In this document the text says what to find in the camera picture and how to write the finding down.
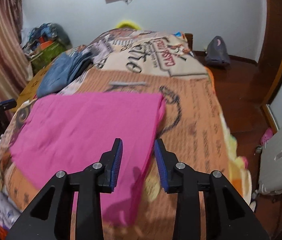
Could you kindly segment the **yellow curved headboard piece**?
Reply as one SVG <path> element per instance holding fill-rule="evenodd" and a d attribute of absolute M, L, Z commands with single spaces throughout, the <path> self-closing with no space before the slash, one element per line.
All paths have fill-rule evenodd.
<path fill-rule="evenodd" d="M 117 29 L 127 28 L 133 30 L 141 30 L 142 28 L 133 21 L 123 20 L 116 25 Z"/>

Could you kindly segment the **wooden lap tray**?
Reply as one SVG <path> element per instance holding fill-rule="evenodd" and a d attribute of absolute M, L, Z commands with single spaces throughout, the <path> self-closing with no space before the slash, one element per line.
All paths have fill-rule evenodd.
<path fill-rule="evenodd" d="M 16 100 L 17 106 L 11 110 L 12 113 L 15 113 L 25 101 L 31 101 L 37 97 L 37 89 L 40 86 L 42 79 L 44 78 L 46 72 L 50 69 L 50 67 L 51 64 L 48 64 L 47 66 L 39 70 L 37 74 L 34 75 L 33 79 L 29 81 L 27 86 L 20 93 L 18 99 Z"/>

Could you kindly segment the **pink slipper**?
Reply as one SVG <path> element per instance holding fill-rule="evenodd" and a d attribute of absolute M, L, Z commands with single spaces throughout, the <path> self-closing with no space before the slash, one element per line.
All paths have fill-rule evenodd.
<path fill-rule="evenodd" d="M 272 129 L 270 127 L 267 128 L 260 139 L 261 146 L 265 145 L 272 138 L 273 135 L 274 134 L 273 134 Z"/>

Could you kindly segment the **folded blue jeans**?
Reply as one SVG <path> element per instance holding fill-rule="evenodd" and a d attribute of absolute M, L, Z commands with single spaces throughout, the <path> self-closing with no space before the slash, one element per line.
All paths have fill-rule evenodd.
<path fill-rule="evenodd" d="M 51 64 L 37 89 L 37 98 L 55 94 L 64 89 L 92 63 L 88 50 L 69 50 L 61 53 Z"/>

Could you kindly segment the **green laundry basket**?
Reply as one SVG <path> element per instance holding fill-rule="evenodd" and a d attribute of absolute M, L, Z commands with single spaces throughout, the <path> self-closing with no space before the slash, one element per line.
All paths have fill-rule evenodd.
<path fill-rule="evenodd" d="M 32 65 L 33 74 L 37 74 L 39 70 L 49 65 L 57 56 L 66 51 L 66 48 L 61 43 L 54 41 L 32 57 L 30 63 Z"/>

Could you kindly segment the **pile of clothes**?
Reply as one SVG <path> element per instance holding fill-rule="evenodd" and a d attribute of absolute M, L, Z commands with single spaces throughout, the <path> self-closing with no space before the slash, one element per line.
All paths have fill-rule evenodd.
<path fill-rule="evenodd" d="M 43 23 L 41 26 L 31 29 L 29 34 L 26 35 L 26 43 L 22 45 L 22 48 L 28 51 L 35 51 L 39 44 L 41 44 L 41 38 L 43 38 L 44 42 L 57 41 L 66 48 L 72 45 L 69 36 L 61 25 L 57 23 Z"/>

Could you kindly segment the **striped pink gold curtain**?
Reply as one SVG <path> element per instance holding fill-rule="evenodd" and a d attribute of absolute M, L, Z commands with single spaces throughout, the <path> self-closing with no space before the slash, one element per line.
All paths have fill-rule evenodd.
<path fill-rule="evenodd" d="M 16 99 L 33 78 L 21 47 L 22 1 L 0 0 L 0 101 Z"/>

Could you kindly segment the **pink pants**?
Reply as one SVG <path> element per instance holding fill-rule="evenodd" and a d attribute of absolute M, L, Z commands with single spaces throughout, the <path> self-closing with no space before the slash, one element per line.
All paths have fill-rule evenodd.
<path fill-rule="evenodd" d="M 154 140 L 165 114 L 159 93 L 52 94 L 38 99 L 9 148 L 36 189 L 58 171 L 80 172 L 123 142 L 117 186 L 101 196 L 103 219 L 128 226 L 137 217 Z"/>

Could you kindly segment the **grey backpack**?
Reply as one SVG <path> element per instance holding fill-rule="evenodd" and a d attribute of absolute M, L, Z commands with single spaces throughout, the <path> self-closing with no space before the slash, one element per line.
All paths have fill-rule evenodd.
<path fill-rule="evenodd" d="M 215 36 L 206 49 L 206 64 L 208 66 L 226 67 L 230 65 L 230 57 L 225 42 L 220 36 Z"/>

